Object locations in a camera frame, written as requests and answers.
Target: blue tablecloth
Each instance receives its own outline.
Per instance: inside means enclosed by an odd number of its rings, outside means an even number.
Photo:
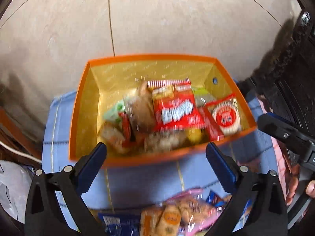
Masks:
[[[68,149],[75,95],[76,92],[70,92],[55,98],[51,103],[43,147],[42,167],[46,173],[58,172],[66,165],[74,165],[74,162],[68,159]],[[257,119],[262,114],[259,101],[257,98],[248,98],[251,99],[248,105]],[[278,171],[271,138],[261,131],[220,146],[220,149],[242,164],[258,160],[258,169],[262,173],[270,169]],[[193,154],[178,162],[102,169],[82,198],[91,209],[130,208],[160,202],[183,188],[208,185],[211,186],[208,189],[221,196],[226,195],[205,154]],[[76,229],[61,193],[56,193],[69,226]]]

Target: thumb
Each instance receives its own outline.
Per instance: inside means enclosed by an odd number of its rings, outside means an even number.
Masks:
[[[315,198],[315,180],[310,181],[306,187],[306,194],[312,198]]]

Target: white cable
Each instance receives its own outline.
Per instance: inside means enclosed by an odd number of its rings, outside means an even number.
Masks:
[[[42,161],[40,159],[37,159],[37,158],[35,158],[35,157],[33,157],[33,156],[29,155],[29,154],[25,154],[25,153],[22,153],[22,152],[20,152],[18,150],[15,150],[15,149],[11,148],[10,146],[7,146],[5,143],[3,143],[1,141],[0,141],[0,145],[3,146],[4,148],[6,148],[7,150],[9,150],[12,153],[15,153],[17,155],[20,155],[20,156],[23,156],[23,157],[26,157],[26,158],[29,158],[29,159],[32,159],[32,160],[34,160],[34,161],[36,161],[36,162],[38,162],[40,164],[42,163]]]

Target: orange round label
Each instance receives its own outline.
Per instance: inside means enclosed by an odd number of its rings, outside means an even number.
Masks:
[[[236,121],[236,112],[230,106],[222,106],[216,115],[216,123],[221,127],[229,127]]]
[[[164,219],[169,224],[177,225],[181,221],[181,216],[176,212],[165,212]]]

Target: open box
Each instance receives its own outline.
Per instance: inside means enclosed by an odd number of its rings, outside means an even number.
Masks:
[[[132,95],[139,86],[136,79],[185,79],[193,87],[205,87],[220,99],[235,93],[242,131],[217,145],[240,138],[256,129],[251,111],[228,72],[216,58],[190,55],[148,54],[94,59],[85,66],[76,96],[70,127],[69,158],[78,160],[98,142],[97,134],[103,114],[122,98]],[[106,167],[135,166],[175,160],[187,154],[204,152],[207,143],[181,148],[162,154],[122,156],[107,145]]]

